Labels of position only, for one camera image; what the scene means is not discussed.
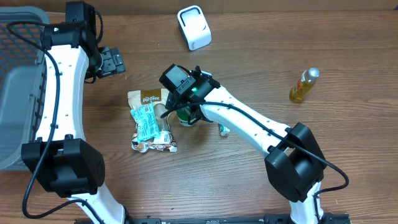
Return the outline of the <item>teal snack packet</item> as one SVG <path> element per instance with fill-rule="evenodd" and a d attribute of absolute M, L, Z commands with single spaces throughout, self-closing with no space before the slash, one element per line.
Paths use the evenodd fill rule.
<path fill-rule="evenodd" d="M 159 126 L 155 117 L 152 102 L 142 105 L 136 110 L 131 110 L 131 115 L 137 124 L 137 142 L 141 143 L 148 139 L 160 136 Z"/>

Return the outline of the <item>green lid jar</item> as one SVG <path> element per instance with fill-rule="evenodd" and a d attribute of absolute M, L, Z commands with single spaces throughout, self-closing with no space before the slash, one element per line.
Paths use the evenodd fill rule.
<path fill-rule="evenodd" d="M 176 111 L 179 123 L 182 126 L 189 127 L 194 124 L 195 117 L 190 116 L 189 112 L 186 109 L 180 109 Z"/>

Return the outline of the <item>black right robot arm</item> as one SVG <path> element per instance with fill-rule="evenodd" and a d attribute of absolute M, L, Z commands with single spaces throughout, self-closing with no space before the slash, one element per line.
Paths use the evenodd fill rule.
<path fill-rule="evenodd" d="M 169 91 L 166 109 L 182 110 L 188 123 L 216 122 L 247 141 L 264 158 L 270 184 L 290 203 L 293 223 L 320 223 L 324 213 L 316 192 L 324 155 L 311 130 L 273 121 L 237 100 L 208 72 L 171 64 L 159 81 Z"/>

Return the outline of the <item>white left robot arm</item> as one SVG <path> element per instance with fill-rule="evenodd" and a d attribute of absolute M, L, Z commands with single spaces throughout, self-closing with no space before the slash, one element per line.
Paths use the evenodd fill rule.
<path fill-rule="evenodd" d="M 88 3 L 66 4 L 65 21 L 46 24 L 40 35 L 46 82 L 42 120 L 35 141 L 21 157 L 47 192 L 77 204 L 92 223 L 127 223 L 128 213 L 107 188 L 102 154 L 83 132 L 83 85 L 125 71 L 117 48 L 100 47 L 103 22 Z"/>

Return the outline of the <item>teal tissue pack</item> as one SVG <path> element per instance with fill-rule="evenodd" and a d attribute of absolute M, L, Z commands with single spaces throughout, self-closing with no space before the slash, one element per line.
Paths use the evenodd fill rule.
<path fill-rule="evenodd" d="M 231 132 L 230 129 L 228 129 L 226 126 L 223 126 L 222 124 L 219 124 L 218 127 L 220 136 L 229 136 Z"/>

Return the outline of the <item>brown snack pouch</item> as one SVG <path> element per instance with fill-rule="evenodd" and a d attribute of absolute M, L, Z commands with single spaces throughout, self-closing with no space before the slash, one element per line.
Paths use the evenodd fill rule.
<path fill-rule="evenodd" d="M 133 150 L 141 153 L 150 150 L 177 152 L 168 117 L 161 117 L 167 111 L 168 95 L 169 91 L 165 88 L 127 93 L 130 113 L 136 123 L 131 141 Z"/>

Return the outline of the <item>yellow dish soap bottle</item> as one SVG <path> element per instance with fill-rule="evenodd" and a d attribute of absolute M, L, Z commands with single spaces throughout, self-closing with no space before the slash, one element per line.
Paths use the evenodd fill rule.
<path fill-rule="evenodd" d="M 315 85 L 320 71 L 318 68 L 312 67 L 305 70 L 299 78 L 297 84 L 292 87 L 289 93 L 289 99 L 293 102 L 300 103 L 303 101 L 305 95 Z"/>

